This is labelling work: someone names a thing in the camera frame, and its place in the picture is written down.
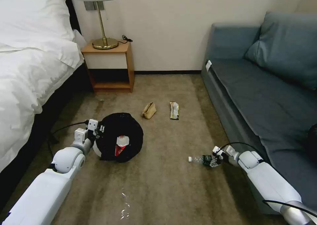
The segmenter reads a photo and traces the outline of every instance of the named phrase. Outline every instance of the candy bar wrapper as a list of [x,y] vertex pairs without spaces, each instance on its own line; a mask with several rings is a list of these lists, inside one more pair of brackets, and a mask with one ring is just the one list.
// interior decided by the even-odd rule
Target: candy bar wrapper
[[178,114],[179,105],[178,105],[178,103],[176,103],[174,101],[170,101],[169,103],[171,105],[171,119],[179,120],[179,114]]

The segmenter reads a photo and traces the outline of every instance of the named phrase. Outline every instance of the sofa backrest cushion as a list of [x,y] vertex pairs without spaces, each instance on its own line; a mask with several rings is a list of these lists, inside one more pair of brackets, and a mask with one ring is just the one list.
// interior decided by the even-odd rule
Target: sofa backrest cushion
[[247,59],[281,78],[317,88],[317,15],[267,12]]

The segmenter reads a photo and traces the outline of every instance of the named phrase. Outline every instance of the white wall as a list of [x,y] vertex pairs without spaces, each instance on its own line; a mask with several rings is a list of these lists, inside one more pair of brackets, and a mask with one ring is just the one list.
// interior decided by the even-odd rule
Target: white wall
[[[113,0],[105,2],[106,35],[133,39],[135,70],[200,70],[214,22],[256,23],[267,10],[294,12],[299,0]],[[96,11],[74,1],[83,36],[101,37]]]
[[317,0],[300,0],[296,12],[317,14]]

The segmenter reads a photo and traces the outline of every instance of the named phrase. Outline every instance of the beige carpet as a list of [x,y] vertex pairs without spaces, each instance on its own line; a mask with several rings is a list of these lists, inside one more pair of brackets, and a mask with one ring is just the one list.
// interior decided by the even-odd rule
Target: beige carpet
[[[179,103],[178,121],[169,119],[171,100]],[[140,113],[149,102],[158,111],[146,120]],[[188,163],[228,142],[200,75],[137,75],[132,94],[77,95],[54,128],[115,112],[142,126],[141,152],[117,164],[91,151],[53,224],[286,224],[259,213],[241,169]],[[55,152],[71,144],[74,129],[57,135]],[[0,218],[49,162],[43,145]]]

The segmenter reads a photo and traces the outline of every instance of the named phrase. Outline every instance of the white pillow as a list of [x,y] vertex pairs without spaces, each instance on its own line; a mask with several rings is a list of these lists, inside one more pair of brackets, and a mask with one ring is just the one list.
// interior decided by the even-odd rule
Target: white pillow
[[65,0],[0,0],[0,9],[0,52],[36,48],[73,68],[80,62]]

